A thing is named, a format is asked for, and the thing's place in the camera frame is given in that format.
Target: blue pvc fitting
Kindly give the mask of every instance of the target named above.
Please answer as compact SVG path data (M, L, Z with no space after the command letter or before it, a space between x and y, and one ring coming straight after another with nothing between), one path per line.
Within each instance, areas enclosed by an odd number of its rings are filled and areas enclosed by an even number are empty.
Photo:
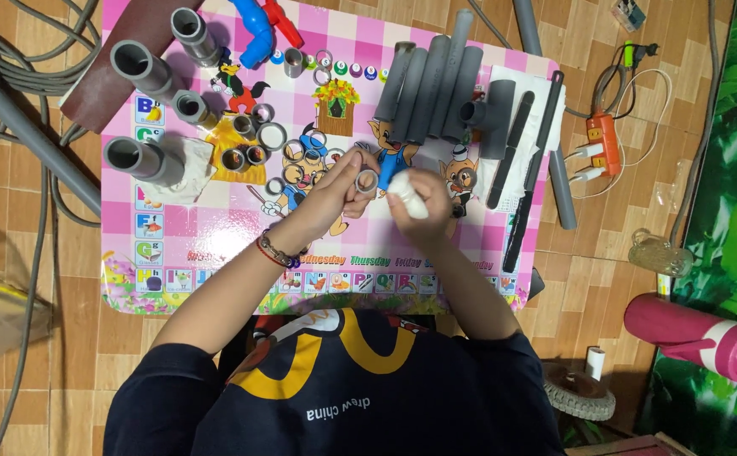
M242 67L252 70L260 62L273 54L273 28L267 13L256 3L256 0L229 0L242 16L244 28L250 32L253 39L247 49L239 57Z

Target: cartoon house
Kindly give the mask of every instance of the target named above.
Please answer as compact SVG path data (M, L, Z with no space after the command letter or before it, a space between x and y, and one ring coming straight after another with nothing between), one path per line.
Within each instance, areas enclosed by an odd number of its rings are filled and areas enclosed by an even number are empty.
M333 79L316 88L317 129L329 135L351 136L354 126L355 105L360 95L347 81Z

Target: pink water bottle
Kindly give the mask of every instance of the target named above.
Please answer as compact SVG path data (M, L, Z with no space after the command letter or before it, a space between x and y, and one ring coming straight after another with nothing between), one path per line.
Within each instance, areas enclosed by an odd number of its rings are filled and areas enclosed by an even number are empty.
M692 361L737 381L737 322L639 295L625 310L625 328L668 358Z

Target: brown sandpaper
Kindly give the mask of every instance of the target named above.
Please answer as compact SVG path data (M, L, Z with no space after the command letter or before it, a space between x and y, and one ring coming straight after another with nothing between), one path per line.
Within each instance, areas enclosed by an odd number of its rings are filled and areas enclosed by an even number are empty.
M160 56L174 39L171 13L182 6L196 10L201 4L202 0L158 0L154 8L151 0L130 0L93 64L62 104L62 114L90 131L101 133L135 89L128 79L112 69L112 47L121 40L135 40L152 55Z

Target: white cable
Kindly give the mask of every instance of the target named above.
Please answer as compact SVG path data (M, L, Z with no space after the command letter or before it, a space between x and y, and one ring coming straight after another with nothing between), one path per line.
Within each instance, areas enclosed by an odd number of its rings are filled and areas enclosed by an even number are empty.
M647 148L647 152L645 152L644 155L642 155L642 157L639 158L638 160L636 160L634 163L625 164L625 162L627 161L627 158L626 158L626 155L625 155L625 148L624 148L624 146L621 143L621 139L619 138L619 129L617 128L616 129L617 144L618 144L618 147L619 147L620 160L623 163L623 165L621 166L621 170L616 175L616 177L614 177L607 184L607 186L604 189L602 189L601 191L596 192L596 193L592 193L590 195L585 195L585 196L574 196L574 195L572 195L571 196L572 198L575 198L576 200L584 200L586 198L592 198L594 196L602 195L604 192L607 192L608 190L610 190L611 188L613 188L617 184L617 182L619 181L619 178L625 172L625 166L636 166L636 165L638 165L639 163L642 162L642 160L644 160L645 158L647 158L647 156L649 156L651 152L653 152L653 149L656 148L656 142L658 140L658 128L661 127L661 119L664 118L664 114L667 112L667 107L669 106L670 100L672 99L672 79L670 79L670 76L664 70L659 70L658 68L647 68L646 70L642 70L642 71L639 71L638 73L636 73L636 76L634 76L630 80L630 82L627 83L627 86L630 86L633 83L633 81L636 80L637 77L639 77L640 75L642 75L644 73L647 73L648 71L654 71L656 73L659 73L661 76L664 77L664 83L667 85L667 98L664 100L664 108L661 109L661 114L658 116L658 121L656 122L656 129L653 130L653 141L650 143L650 147ZM624 99L625 99L625 95L622 94L622 97L619 99L619 104L617 105L617 110L613 113L613 117L617 117L619 115L619 109L621 108L621 103L622 103L622 101Z

